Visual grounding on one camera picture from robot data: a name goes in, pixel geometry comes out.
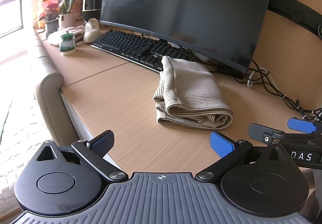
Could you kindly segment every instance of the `striped cloth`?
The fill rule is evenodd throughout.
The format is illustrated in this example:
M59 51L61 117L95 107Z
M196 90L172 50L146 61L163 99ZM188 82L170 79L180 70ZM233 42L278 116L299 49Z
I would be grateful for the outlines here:
M164 71L153 96L158 123L209 130L231 124L233 113L204 66L169 56L163 56L162 64Z

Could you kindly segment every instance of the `black container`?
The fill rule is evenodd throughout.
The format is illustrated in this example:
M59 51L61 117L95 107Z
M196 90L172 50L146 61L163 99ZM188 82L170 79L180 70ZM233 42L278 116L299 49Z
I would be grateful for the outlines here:
M83 0L82 17L88 21L90 18L100 19L102 0Z

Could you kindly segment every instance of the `green jar lid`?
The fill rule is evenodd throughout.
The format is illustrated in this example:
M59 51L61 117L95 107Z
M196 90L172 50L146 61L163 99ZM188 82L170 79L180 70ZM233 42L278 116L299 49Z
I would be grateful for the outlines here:
M63 41L70 41L73 39L73 37L74 37L73 33L66 33L61 36Z

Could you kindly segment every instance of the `curved monitor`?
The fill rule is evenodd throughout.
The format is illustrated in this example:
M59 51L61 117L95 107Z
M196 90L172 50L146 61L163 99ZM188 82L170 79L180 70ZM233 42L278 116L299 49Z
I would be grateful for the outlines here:
M103 0L100 22L164 39L246 73L268 0Z

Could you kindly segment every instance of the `white sneaker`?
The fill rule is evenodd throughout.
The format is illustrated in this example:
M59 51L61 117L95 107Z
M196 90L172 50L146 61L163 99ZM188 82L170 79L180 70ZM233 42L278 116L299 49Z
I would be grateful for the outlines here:
M96 40L102 33L100 31L99 22L95 18L91 18L85 24L84 42L92 43Z

